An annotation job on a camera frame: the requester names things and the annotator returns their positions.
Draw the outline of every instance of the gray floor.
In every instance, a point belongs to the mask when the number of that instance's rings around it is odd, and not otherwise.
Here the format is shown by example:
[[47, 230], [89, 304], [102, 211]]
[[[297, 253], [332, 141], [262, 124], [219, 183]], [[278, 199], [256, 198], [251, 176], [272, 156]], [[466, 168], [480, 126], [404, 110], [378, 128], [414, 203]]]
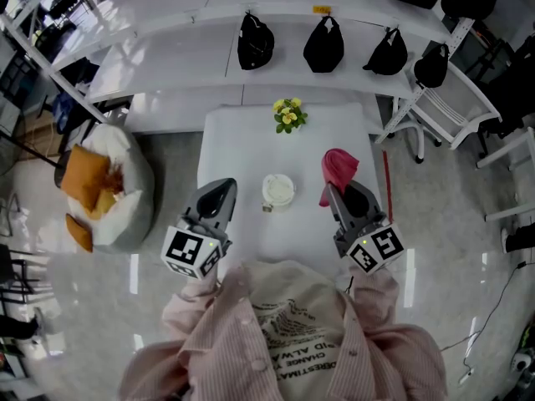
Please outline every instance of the gray floor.
[[[201, 134], [140, 138], [156, 175], [157, 212], [137, 258], [90, 255], [77, 248], [64, 227], [67, 204], [54, 187], [51, 167], [24, 162], [4, 177], [3, 189], [13, 188], [23, 207], [13, 216], [15, 236], [9, 245], [47, 251], [39, 258], [47, 264], [41, 277], [51, 282], [52, 293], [15, 307], [13, 314], [31, 317], [36, 305], [46, 313], [47, 337], [24, 350], [29, 372], [51, 400], [113, 399], [133, 352], [165, 338], [161, 309], [183, 280], [161, 263], [161, 240], [196, 188], [201, 142]], [[397, 134], [373, 150], [385, 204], [383, 150], [388, 155], [394, 218], [408, 248], [390, 267], [400, 284], [398, 320], [421, 325], [441, 347], [458, 342], [481, 328], [521, 259], [501, 252], [501, 224], [512, 223], [483, 220], [485, 213], [514, 204], [513, 176], [502, 162], [475, 170], [479, 149], [473, 138], [457, 151], [426, 141], [422, 165], [413, 161], [412, 133]], [[529, 252], [523, 253], [528, 260]], [[444, 352], [451, 399], [490, 401], [514, 381], [508, 367], [532, 313], [532, 269], [517, 272], [471, 349], [467, 362], [476, 372], [463, 386], [458, 380], [470, 341]]]

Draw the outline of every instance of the yellow flower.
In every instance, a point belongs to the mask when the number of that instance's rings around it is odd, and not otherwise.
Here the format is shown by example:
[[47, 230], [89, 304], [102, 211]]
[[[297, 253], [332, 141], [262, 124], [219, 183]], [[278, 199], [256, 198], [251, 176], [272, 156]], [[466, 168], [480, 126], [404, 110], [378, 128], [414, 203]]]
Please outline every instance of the yellow flower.
[[284, 99], [278, 99], [275, 101], [275, 104], [273, 104], [273, 111], [278, 113], [282, 107], [284, 107]]

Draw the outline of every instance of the paper cup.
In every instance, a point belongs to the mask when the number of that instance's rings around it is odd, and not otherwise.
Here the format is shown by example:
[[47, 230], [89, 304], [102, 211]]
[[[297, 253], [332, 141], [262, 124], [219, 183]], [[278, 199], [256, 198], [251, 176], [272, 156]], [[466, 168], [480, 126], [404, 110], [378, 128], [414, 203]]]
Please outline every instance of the paper cup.
[[266, 212], [281, 212], [290, 207], [295, 196], [295, 185], [286, 175], [268, 175], [262, 183], [264, 202], [262, 209]]

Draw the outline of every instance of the white chair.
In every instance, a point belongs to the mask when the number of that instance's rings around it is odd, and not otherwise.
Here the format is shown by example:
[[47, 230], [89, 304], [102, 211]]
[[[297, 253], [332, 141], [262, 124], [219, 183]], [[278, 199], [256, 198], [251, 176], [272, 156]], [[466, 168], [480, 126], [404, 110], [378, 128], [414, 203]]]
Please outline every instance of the white chair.
[[[502, 117], [483, 92], [453, 63], [448, 63], [444, 83], [434, 89], [426, 89], [412, 110], [438, 135], [456, 149], [469, 135], [477, 133], [479, 125], [489, 119]], [[416, 121], [404, 122], [396, 126], [394, 132], [415, 128], [418, 131], [418, 155], [416, 163], [424, 161], [424, 135], [427, 131], [435, 137], [435, 145], [441, 141], [435, 133]]]

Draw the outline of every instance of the pink striped shirt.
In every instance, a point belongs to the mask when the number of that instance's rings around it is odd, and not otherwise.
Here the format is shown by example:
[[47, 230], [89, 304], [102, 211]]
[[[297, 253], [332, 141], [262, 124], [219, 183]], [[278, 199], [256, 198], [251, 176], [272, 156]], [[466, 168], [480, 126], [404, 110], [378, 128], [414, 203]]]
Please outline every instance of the pink striped shirt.
[[[230, 270], [188, 282], [163, 313], [173, 340], [141, 349], [120, 385], [120, 400], [163, 401], [188, 383], [191, 401], [283, 401], [267, 345], [248, 300], [249, 277]], [[422, 328], [394, 324], [398, 285], [386, 269], [357, 267], [345, 301], [344, 339], [326, 400], [446, 399], [439, 348]]]

